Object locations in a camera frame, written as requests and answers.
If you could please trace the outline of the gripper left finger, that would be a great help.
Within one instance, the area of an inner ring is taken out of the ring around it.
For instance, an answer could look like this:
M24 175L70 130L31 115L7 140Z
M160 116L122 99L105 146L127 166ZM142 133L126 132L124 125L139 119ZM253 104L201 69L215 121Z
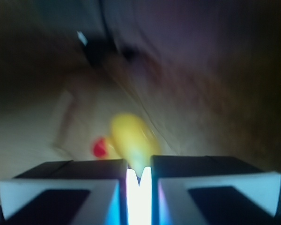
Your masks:
M126 225L123 159L45 162L0 181L6 225Z

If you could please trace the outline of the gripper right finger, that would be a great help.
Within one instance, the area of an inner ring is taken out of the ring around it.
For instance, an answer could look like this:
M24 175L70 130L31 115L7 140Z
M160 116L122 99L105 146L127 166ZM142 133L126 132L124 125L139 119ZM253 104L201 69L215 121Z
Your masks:
M234 157L152 156L154 225L277 225L281 174Z

